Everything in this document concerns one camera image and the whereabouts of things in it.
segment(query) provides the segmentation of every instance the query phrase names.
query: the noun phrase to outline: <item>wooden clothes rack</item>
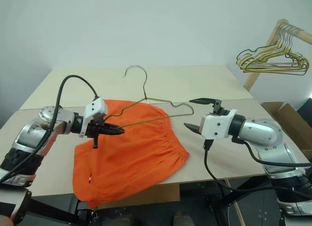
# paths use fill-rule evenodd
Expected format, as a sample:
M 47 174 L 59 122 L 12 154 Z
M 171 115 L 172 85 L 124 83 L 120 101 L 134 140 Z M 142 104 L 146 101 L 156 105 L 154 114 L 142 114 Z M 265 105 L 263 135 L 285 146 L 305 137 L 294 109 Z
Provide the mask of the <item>wooden clothes rack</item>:
M 288 23 L 288 20 L 281 19 L 281 20 L 277 21 L 277 24 L 276 24 L 268 42 L 266 43 L 266 46 L 274 44 L 274 40 L 276 40 L 276 37 L 277 37 L 277 29 L 278 29 L 279 25 L 281 25 L 282 23 Z M 294 36 L 297 37 L 298 39 L 306 42 L 306 43 L 312 44 L 312 34 L 311 33 L 308 33 L 306 31 L 302 30 L 302 31 L 297 32 Z M 254 85 L 256 80 L 258 79 L 259 75 L 260 75 L 260 73 L 257 73 L 257 72 L 249 74 L 249 76 L 248 76 L 248 78 L 244 84 L 244 87 L 248 91 L 250 91 L 250 89 L 252 88 L 252 86 Z

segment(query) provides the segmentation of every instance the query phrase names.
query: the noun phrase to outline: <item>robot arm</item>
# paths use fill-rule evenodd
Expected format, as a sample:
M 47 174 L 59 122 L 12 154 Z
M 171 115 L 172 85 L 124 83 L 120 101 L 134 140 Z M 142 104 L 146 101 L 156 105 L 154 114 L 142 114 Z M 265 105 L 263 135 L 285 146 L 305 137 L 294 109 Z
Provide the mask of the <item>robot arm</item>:
M 38 117 L 22 128 L 0 165 L 0 215 L 10 217 L 15 224 L 22 220 L 31 198 L 31 192 L 26 187 L 34 181 L 36 170 L 59 134 L 72 132 L 79 134 L 79 137 L 93 138 L 94 148 L 97 148 L 99 134 L 124 133 L 121 127 L 103 122 L 103 116 L 108 113 L 108 109 L 101 98 L 87 105 L 83 116 L 60 107 L 53 131 L 40 150 L 13 174 L 9 174 L 26 157 L 35 152 L 50 125 L 54 110 L 54 106 L 42 108 Z
M 200 126 L 185 123 L 187 128 L 206 139 L 205 144 L 211 145 L 213 140 L 229 136 L 234 137 L 233 142 L 248 141 L 257 150 L 260 160 L 293 164 L 293 166 L 263 164 L 273 186 L 287 187 L 312 197 L 312 181 L 309 180 L 304 167 L 296 167 L 297 158 L 283 142 L 283 132 L 277 122 L 270 119 L 246 118 L 238 115 L 237 110 L 225 110 L 221 107 L 220 100 L 202 98 L 190 102 L 213 104 L 213 113 L 202 117 Z M 280 190 L 276 190 L 276 193 L 279 207 L 284 214 L 312 216 L 312 200 L 307 201 L 303 197 Z

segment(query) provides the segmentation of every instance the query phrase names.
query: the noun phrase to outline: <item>black cable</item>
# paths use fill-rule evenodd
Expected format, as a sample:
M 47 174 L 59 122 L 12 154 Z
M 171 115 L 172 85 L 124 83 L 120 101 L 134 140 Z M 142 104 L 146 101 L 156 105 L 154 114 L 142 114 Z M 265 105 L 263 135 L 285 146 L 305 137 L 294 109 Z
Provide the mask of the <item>black cable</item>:
M 279 186 L 270 186 L 270 187 L 259 187 L 259 188 L 250 188 L 250 189 L 238 189 L 238 188 L 232 188 L 229 187 L 227 185 L 224 185 L 221 181 L 219 181 L 214 175 L 213 173 L 209 170 L 208 165 L 207 165 L 207 157 L 208 157 L 208 151 L 205 150 L 205 157 L 204 157 L 204 164 L 205 164 L 205 168 L 208 171 L 208 173 L 211 175 L 211 177 L 221 186 L 223 186 L 224 188 L 227 188 L 229 190 L 232 191 L 236 191 L 236 192 L 243 192 L 243 193 L 252 193 L 252 192 L 257 192 L 257 191 L 262 191 L 262 190 L 283 190 L 283 191 L 288 191 L 291 192 L 293 194 L 296 194 L 300 197 L 306 198 L 307 200 L 312 200 L 312 197 L 301 193 L 299 191 L 296 190 L 292 190 L 291 188 L 286 188 L 286 187 L 279 187 Z
M 291 163 L 277 163 L 277 162 L 268 162 L 268 161 L 263 161 L 260 159 L 257 159 L 257 157 L 254 155 L 253 150 L 251 149 L 250 145 L 243 141 L 242 142 L 245 146 L 247 146 L 249 153 L 253 160 L 260 164 L 265 164 L 265 165 L 271 165 L 271 166 L 289 166 L 289 167 L 304 167 L 304 166 L 312 166 L 312 163 L 300 163 L 300 164 L 291 164 Z
M 96 93 L 96 91 L 94 90 L 94 88 L 92 87 L 92 85 L 90 85 L 89 82 L 87 82 L 83 77 L 81 76 L 77 76 L 77 75 L 69 75 L 67 77 L 65 77 L 62 81 L 62 83 L 60 84 L 60 87 L 59 87 L 59 90 L 58 90 L 58 96 L 57 96 L 57 100 L 56 100 L 56 104 L 55 104 L 55 110 L 54 110 L 54 113 L 53 113 L 53 117 L 52 117 L 52 120 L 50 122 L 50 125 L 48 126 L 47 130 L 45 131 L 43 137 L 40 139 L 40 141 L 38 142 L 34 152 L 32 152 L 31 154 L 29 154 L 25 159 L 23 159 L 18 165 L 16 165 L 14 168 L 12 168 L 9 172 L 7 172 L 1 179 L 0 179 L 0 184 L 5 182 L 6 180 L 12 178 L 13 176 L 17 175 L 18 174 L 18 170 L 20 167 L 22 167 L 22 165 L 24 165 L 28 160 L 30 160 L 32 157 L 34 157 L 38 151 L 42 148 L 42 146 L 46 143 L 46 141 L 49 139 L 53 129 L 54 129 L 54 126 L 55 126 L 55 123 L 57 121 L 57 117 L 58 117 L 58 112 L 59 112 L 59 104 L 60 104 L 60 97 L 62 95 L 62 91 L 63 91 L 63 88 L 64 88 L 64 85 L 66 83 L 66 81 L 69 79 L 69 78 L 78 78 L 82 81 L 84 81 L 90 88 L 91 90 L 93 91 L 94 93 L 94 96 L 95 96 L 95 99 L 98 98 L 98 95 Z

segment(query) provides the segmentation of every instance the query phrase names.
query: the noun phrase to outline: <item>floor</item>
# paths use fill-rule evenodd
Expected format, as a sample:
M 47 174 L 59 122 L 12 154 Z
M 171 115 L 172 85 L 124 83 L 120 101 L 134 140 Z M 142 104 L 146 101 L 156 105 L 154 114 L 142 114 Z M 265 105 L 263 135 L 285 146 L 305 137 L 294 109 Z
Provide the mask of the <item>floor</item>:
M 239 186 L 246 179 L 231 180 L 232 186 Z M 217 222 L 209 204 L 203 195 L 218 194 L 219 190 L 213 182 L 192 183 L 181 185 L 181 201 L 172 203 L 150 204 L 112 208 L 98 211 L 101 219 L 94 226 L 109 226 L 113 218 L 123 214 L 133 214 L 142 223 L 142 226 L 170 226 L 172 216 L 177 211 L 184 211 L 191 215 L 196 226 L 217 226 Z M 75 203 L 72 194 L 36 197 L 38 201 L 54 207 L 73 212 Z M 239 207 L 247 226 L 278 226 L 280 212 L 273 191 L 257 192 L 239 201 Z M 79 208 L 86 208 L 81 203 Z M 239 226 L 236 210 L 232 205 L 229 208 L 230 226 Z M 20 226 L 63 226 L 66 224 L 53 222 L 27 214 Z

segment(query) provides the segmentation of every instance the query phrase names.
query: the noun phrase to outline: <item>hanger hook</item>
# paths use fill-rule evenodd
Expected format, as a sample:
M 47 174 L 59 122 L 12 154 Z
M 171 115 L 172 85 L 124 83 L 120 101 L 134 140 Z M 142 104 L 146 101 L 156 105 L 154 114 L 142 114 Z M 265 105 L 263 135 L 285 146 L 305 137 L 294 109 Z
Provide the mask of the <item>hanger hook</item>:
M 146 70 L 145 70 L 142 66 L 140 66 L 140 65 L 131 65 L 131 66 L 129 66 L 129 67 L 126 69 L 125 75 L 124 75 L 123 77 L 126 77 L 128 70 L 131 69 L 131 68 L 139 68 L 139 69 L 141 69 L 141 70 L 143 70 L 143 71 L 145 72 L 145 81 L 144 81 L 144 84 L 143 84 L 143 92 L 144 92 L 144 99 L 147 99 L 146 92 L 145 92 L 145 84 L 146 84 L 146 82 L 147 82 L 147 73 L 146 73 Z

